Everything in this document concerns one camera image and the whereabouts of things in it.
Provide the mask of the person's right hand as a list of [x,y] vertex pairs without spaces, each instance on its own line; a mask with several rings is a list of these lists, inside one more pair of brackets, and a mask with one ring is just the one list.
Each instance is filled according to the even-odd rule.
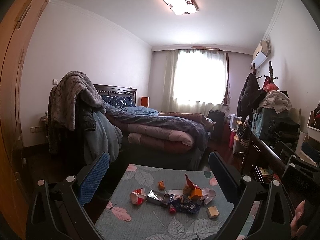
[[295,209],[295,216],[291,221],[291,238],[299,239],[307,229],[312,215],[312,206],[307,200],[302,201]]

